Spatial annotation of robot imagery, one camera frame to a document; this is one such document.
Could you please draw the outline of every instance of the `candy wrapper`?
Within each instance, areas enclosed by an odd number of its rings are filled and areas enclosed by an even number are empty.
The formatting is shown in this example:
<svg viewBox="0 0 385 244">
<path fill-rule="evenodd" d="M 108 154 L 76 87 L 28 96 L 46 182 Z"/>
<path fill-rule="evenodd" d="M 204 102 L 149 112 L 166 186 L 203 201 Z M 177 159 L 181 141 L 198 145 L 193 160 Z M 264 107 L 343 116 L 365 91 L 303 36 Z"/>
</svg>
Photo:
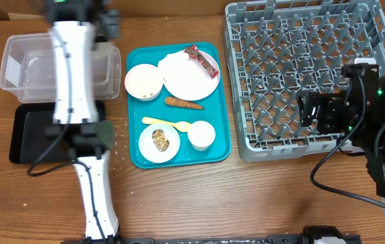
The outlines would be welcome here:
<svg viewBox="0 0 385 244">
<path fill-rule="evenodd" d="M 200 54 L 199 49 L 197 48 L 196 45 L 192 45 L 190 47 L 185 47 L 184 50 L 187 54 L 189 54 L 190 58 L 198 60 L 200 62 L 201 66 L 203 66 L 203 68 L 205 68 L 207 74 L 212 79 L 218 75 L 218 70 L 216 70 L 212 66 L 212 64 L 210 64 L 209 61 L 207 61 L 206 58 Z"/>
</svg>

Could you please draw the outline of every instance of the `table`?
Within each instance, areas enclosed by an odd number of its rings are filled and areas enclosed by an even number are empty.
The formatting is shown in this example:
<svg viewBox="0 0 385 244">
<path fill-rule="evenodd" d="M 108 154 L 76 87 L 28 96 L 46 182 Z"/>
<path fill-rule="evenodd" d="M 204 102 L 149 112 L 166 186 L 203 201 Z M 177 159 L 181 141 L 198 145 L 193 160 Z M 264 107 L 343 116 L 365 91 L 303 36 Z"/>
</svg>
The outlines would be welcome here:
<svg viewBox="0 0 385 244">
<path fill-rule="evenodd" d="M 223 16 L 124 18 L 115 41 L 125 59 L 135 48 L 209 41 L 225 67 Z M 0 63 L 10 35 L 41 33 L 42 21 L 0 22 Z M 244 163 L 238 155 L 228 71 L 222 69 L 232 153 L 221 163 L 143 170 L 129 158 L 127 102 L 106 101 L 117 133 L 110 160 L 113 204 L 124 237 L 156 239 L 265 237 L 302 231 L 307 225 L 334 225 L 360 234 L 364 243 L 385 243 L 385 217 L 379 207 L 314 187 L 309 174 L 323 157 Z M 0 243 L 58 243 L 84 238 L 85 216 L 72 167 L 30 178 L 27 165 L 8 160 L 14 112 L 20 103 L 0 89 Z M 337 153 L 319 171 L 318 181 L 379 199 L 364 157 Z M 41 166 L 47 169 L 51 165 Z"/>
</svg>

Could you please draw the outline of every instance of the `teal tray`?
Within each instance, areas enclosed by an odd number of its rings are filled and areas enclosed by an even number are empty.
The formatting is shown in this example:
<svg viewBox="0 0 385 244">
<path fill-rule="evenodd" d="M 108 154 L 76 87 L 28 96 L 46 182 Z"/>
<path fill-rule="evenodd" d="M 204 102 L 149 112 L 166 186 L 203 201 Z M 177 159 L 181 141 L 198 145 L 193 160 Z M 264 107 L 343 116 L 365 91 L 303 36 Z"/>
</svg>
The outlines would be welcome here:
<svg viewBox="0 0 385 244">
<path fill-rule="evenodd" d="M 183 50 L 184 47 L 197 44 L 200 50 L 211 55 L 218 66 L 217 49 L 210 43 L 190 43 L 165 45 L 159 47 L 143 47 L 132 51 L 126 60 L 126 70 L 138 64 L 152 64 L 158 66 L 158 61 L 162 60 L 167 54 Z M 143 102 L 128 94 L 127 111 L 129 119 L 129 147 L 132 162 L 143 169 L 154 169 L 159 167 L 171 167 L 181 165 L 192 165 L 198 163 L 213 163 L 225 160 L 232 150 L 230 141 L 230 130 L 228 128 L 226 99 L 224 97 L 222 78 L 217 89 L 207 98 L 195 101 L 205 107 L 205 110 L 192 110 L 186 108 L 174 108 L 165 105 L 164 99 L 171 94 L 165 87 L 154 100 Z M 199 152 L 191 146 L 186 133 L 179 132 L 180 149 L 178 154 L 170 161 L 165 163 L 152 163 L 147 161 L 138 149 L 138 138 L 148 125 L 141 122 L 143 117 L 152 117 L 167 121 L 207 121 L 213 125 L 216 131 L 214 143 L 205 151 Z"/>
</svg>

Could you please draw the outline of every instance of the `gray crate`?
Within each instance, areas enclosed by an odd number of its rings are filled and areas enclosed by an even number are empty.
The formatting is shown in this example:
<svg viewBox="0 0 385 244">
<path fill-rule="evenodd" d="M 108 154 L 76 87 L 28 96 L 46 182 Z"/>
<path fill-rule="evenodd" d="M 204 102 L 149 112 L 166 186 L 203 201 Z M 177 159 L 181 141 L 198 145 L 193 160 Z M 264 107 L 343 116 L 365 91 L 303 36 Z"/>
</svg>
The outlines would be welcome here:
<svg viewBox="0 0 385 244">
<path fill-rule="evenodd" d="M 378 0 L 231 3 L 224 21 L 239 154 L 246 162 L 330 151 L 341 134 L 300 127 L 295 93 L 338 92 L 340 67 L 375 58 L 385 75 L 385 17 Z M 350 142 L 344 150 L 358 151 Z"/>
</svg>

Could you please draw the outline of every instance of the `spoon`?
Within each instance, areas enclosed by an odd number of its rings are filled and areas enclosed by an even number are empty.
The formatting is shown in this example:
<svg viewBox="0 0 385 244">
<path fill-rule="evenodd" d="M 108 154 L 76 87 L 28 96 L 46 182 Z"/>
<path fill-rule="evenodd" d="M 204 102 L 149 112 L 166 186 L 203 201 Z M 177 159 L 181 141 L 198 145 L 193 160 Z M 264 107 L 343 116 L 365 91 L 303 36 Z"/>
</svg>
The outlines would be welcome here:
<svg viewBox="0 0 385 244">
<path fill-rule="evenodd" d="M 171 125 L 171 126 L 175 127 L 176 129 L 178 129 L 178 131 L 180 131 L 180 132 L 188 132 L 188 130 L 191 127 L 191 124 L 188 122 L 185 122 L 185 121 L 172 123 L 172 122 L 163 121 L 160 119 L 154 119 L 154 118 L 150 118 L 150 117 L 144 117 L 142 119 L 142 122 L 143 122 L 143 124 L 146 124 L 146 125 L 152 125 L 154 123 L 163 123 L 166 125 Z"/>
</svg>

